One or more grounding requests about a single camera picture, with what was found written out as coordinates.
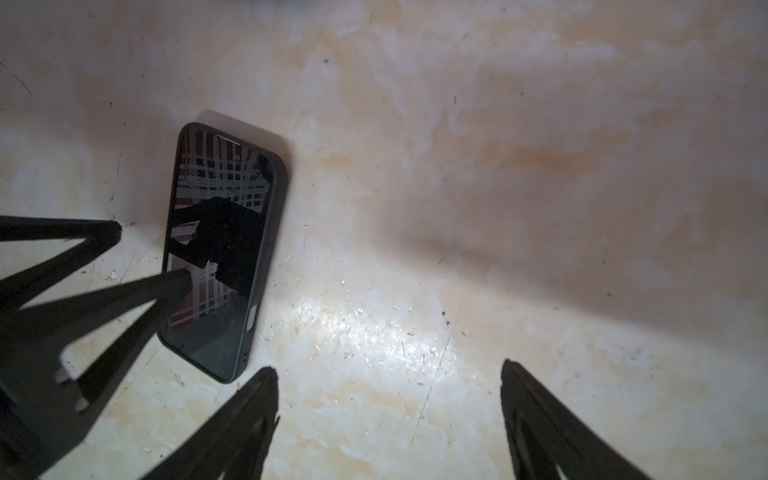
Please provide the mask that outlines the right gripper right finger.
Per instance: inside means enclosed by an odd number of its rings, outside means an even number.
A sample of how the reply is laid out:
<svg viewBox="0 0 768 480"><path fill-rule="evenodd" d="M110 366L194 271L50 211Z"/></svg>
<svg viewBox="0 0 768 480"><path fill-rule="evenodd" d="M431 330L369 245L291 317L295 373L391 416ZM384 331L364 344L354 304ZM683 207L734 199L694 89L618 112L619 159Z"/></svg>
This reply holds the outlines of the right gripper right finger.
<svg viewBox="0 0 768 480"><path fill-rule="evenodd" d="M520 363L505 360L501 408L517 479L645 479Z"/></svg>

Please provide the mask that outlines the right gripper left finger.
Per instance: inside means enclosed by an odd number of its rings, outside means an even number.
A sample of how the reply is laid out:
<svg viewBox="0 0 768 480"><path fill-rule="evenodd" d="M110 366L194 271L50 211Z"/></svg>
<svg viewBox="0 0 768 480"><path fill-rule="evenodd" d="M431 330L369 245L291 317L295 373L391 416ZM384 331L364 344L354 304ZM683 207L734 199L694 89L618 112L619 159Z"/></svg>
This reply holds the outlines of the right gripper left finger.
<svg viewBox="0 0 768 480"><path fill-rule="evenodd" d="M278 374L260 369L146 479L259 479L279 423Z"/></svg>

